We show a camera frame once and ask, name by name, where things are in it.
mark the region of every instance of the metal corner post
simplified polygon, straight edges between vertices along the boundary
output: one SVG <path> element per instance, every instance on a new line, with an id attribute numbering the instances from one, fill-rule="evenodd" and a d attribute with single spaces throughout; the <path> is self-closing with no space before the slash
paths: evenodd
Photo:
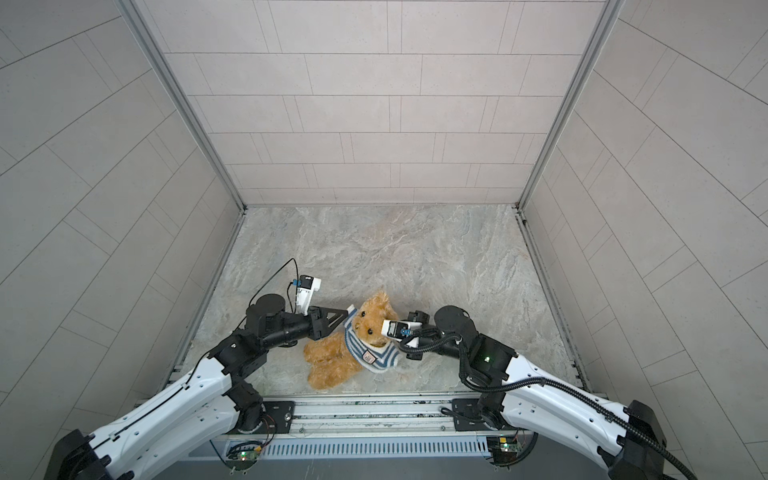
<path id="1" fill-rule="evenodd" d="M 584 86 L 587 84 L 589 74 L 592 72 L 595 62 L 598 61 L 600 50 L 603 48 L 605 41 L 611 33 L 611 29 L 616 23 L 616 19 L 619 16 L 619 10 L 623 3 L 624 0 L 607 0 L 605 2 L 605 6 L 600 13 L 598 22 L 594 26 L 592 35 L 584 50 L 584 54 L 581 56 L 576 72 L 571 79 L 571 84 L 568 85 L 568 91 L 566 91 L 565 96 L 563 97 L 563 103 L 560 105 L 558 114 L 555 116 L 554 122 L 547 133 L 547 138 L 544 142 L 544 146 L 541 148 L 538 159 L 533 166 L 531 176 L 528 178 L 528 182 L 525 183 L 525 188 L 523 189 L 523 193 L 518 203 L 518 209 L 520 211 L 523 211 L 531 200 L 531 194 L 533 194 L 534 187 L 541 177 L 541 173 L 544 170 L 547 160 L 549 160 L 549 157 L 554 151 L 554 146 L 558 143 L 558 139 L 562 134 L 568 117 L 576 106 L 576 101 L 584 90 Z"/>
<path id="2" fill-rule="evenodd" d="M 192 137 L 197 142 L 197 145 L 200 146 L 200 150 L 216 171 L 217 176 L 224 182 L 224 186 L 230 192 L 231 197 L 235 200 L 235 204 L 237 204 L 237 207 L 242 213 L 245 210 L 245 203 L 243 202 L 243 199 L 240 198 L 240 193 L 238 193 L 237 188 L 232 183 L 232 179 L 224 168 L 223 162 L 221 161 L 221 158 L 219 158 L 214 146 L 211 144 L 210 138 L 208 138 L 208 135 L 205 133 L 200 120 L 194 113 L 192 106 L 187 100 L 187 96 L 181 91 L 181 86 L 179 85 L 178 80 L 170 69 L 170 65 L 165 60 L 163 52 L 157 46 L 157 42 L 152 37 L 152 34 L 147 27 L 147 23 L 138 11 L 134 0 L 115 0 L 115 3 L 117 4 L 120 13 L 123 15 L 125 22 L 128 24 L 129 29 L 136 38 L 137 43 L 141 47 L 141 50 L 144 51 L 144 54 L 147 56 L 147 59 L 149 60 L 150 65 L 152 65 L 157 77 L 160 79 L 161 84 L 170 95 L 170 99 L 173 101 L 174 105 L 176 105 L 179 115 L 181 115 L 182 120 L 184 120 L 190 133 L 192 133 Z"/>

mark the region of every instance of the tiled wall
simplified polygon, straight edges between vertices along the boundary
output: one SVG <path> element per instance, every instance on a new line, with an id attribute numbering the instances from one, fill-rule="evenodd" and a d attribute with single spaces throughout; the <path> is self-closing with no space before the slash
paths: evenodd
<path id="1" fill-rule="evenodd" d="M 155 393 L 237 215 L 111 0 L 0 2 L 8 478 Z"/>
<path id="2" fill-rule="evenodd" d="M 247 204 L 511 203 L 602 2 L 137 2 Z"/>
<path id="3" fill-rule="evenodd" d="M 768 472 L 766 30 L 628 0 L 525 211 L 592 385 L 703 480 Z"/>

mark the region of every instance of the plush toy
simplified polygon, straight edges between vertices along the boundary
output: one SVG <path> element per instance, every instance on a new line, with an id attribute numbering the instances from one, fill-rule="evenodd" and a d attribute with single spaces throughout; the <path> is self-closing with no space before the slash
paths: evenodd
<path id="1" fill-rule="evenodd" d="M 312 364 L 308 381 L 315 390 L 329 389 L 350 379 L 363 368 L 383 372 L 397 364 L 397 345 L 382 335 L 384 320 L 397 319 L 384 292 L 366 300 L 344 322 L 344 331 L 304 347 Z"/>

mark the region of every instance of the brown teddy bear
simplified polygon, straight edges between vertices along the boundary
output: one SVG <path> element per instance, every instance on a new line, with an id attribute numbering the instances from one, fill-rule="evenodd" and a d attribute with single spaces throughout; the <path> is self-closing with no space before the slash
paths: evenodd
<path id="1" fill-rule="evenodd" d="M 363 368 L 383 372 L 397 364 L 397 345 L 382 335 L 384 320 L 397 320 L 389 297 L 378 292 L 344 322 L 344 331 L 304 347 L 304 359 L 312 364 L 307 379 L 315 390 L 341 385 Z"/>

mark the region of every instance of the marble floor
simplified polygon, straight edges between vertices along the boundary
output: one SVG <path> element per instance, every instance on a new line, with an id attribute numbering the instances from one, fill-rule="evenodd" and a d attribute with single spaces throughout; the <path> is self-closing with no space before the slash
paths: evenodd
<path id="1" fill-rule="evenodd" d="M 322 279 L 313 304 L 346 308 L 384 289 L 400 318 L 444 305 L 469 312 L 479 332 L 573 382 L 563 341 L 508 205 L 253 208 L 234 244 L 184 362 L 184 371 L 228 335 L 256 289 L 290 257 Z M 285 295 L 287 267 L 262 293 Z M 314 392 L 303 359 L 308 340 L 273 349 L 248 380 L 264 396 Z M 401 356 L 385 373 L 367 370 L 328 393 L 466 390 L 458 361 Z"/>

